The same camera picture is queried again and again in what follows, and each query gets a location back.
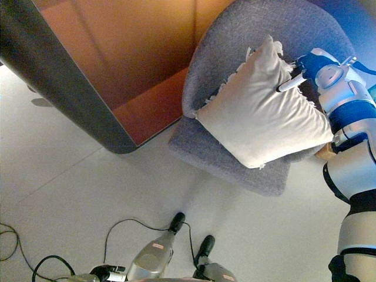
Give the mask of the left robot hand black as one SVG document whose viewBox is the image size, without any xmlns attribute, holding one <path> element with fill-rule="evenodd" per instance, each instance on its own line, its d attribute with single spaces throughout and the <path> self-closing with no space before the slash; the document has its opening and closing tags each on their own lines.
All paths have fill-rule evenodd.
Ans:
<svg viewBox="0 0 376 282">
<path fill-rule="evenodd" d="M 96 276 L 99 281 L 126 281 L 126 268 L 104 264 L 91 270 L 89 274 Z"/>
</svg>

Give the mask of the right robot hand black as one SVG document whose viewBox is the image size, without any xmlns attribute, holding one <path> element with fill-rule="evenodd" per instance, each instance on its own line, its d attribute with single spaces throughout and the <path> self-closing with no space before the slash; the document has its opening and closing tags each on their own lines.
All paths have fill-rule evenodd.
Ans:
<svg viewBox="0 0 376 282">
<path fill-rule="evenodd" d="M 318 71 L 324 66 L 334 63 L 334 61 L 326 51 L 320 48 L 314 48 L 307 55 L 299 57 L 296 63 L 297 67 L 301 69 L 300 74 L 279 85 L 276 89 L 278 92 L 288 91 L 299 86 L 307 79 L 314 79 Z"/>
</svg>

